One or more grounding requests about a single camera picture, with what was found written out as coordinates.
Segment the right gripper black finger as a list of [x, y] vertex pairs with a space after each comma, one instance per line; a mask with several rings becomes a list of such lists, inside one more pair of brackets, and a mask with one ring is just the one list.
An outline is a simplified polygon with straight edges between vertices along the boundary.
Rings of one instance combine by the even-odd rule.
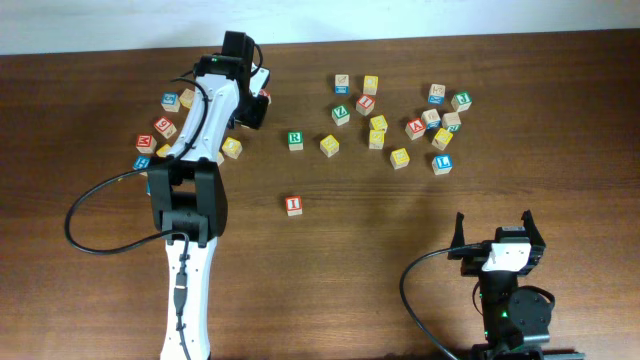
[[451, 241], [452, 248], [459, 248], [465, 245], [463, 221], [464, 221], [464, 214], [461, 212], [458, 212], [456, 214], [455, 229], [454, 229], [454, 234]]
[[529, 237], [529, 239], [531, 241], [531, 245], [532, 246], [538, 246], [538, 247], [544, 247], [545, 246], [545, 242], [544, 242], [539, 230], [537, 229], [537, 227], [535, 225], [532, 212], [530, 210], [525, 210], [523, 212], [521, 220], [523, 221], [523, 225], [524, 225], [525, 231], [527, 233], [527, 236]]

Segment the red A block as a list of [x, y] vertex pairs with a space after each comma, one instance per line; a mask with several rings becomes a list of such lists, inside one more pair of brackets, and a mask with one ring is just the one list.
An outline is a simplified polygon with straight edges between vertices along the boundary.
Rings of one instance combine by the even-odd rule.
[[426, 124], [420, 118], [409, 120], [405, 132], [410, 140], [416, 140], [425, 134]]

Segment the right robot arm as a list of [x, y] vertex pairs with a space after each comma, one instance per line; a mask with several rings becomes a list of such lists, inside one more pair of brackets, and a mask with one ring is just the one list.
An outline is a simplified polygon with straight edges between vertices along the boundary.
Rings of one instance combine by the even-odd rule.
[[480, 296], [485, 331], [484, 344], [471, 349], [472, 359], [584, 359], [572, 350], [545, 352], [555, 297], [535, 286], [521, 286], [518, 279], [528, 275], [540, 262], [546, 243], [532, 213], [526, 210], [519, 226], [496, 229], [492, 240], [465, 242], [464, 215], [456, 214], [450, 260], [461, 262], [461, 275], [475, 277], [474, 293]]

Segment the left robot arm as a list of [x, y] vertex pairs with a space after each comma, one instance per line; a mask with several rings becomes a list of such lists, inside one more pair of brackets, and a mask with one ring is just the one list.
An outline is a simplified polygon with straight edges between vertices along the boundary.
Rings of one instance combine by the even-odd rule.
[[218, 152], [237, 125], [261, 127], [270, 73], [259, 46], [228, 31], [220, 52], [195, 63], [189, 83], [195, 96], [185, 124], [164, 158], [148, 171], [154, 224], [165, 242], [169, 294], [163, 359], [208, 359], [207, 311], [210, 271], [223, 234], [228, 202]]

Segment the green R block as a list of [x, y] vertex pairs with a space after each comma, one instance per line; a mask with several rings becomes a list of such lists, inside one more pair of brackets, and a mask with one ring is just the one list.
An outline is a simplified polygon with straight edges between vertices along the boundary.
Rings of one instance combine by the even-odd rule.
[[290, 151], [300, 151], [304, 149], [304, 136], [300, 131], [289, 132], [287, 142]]

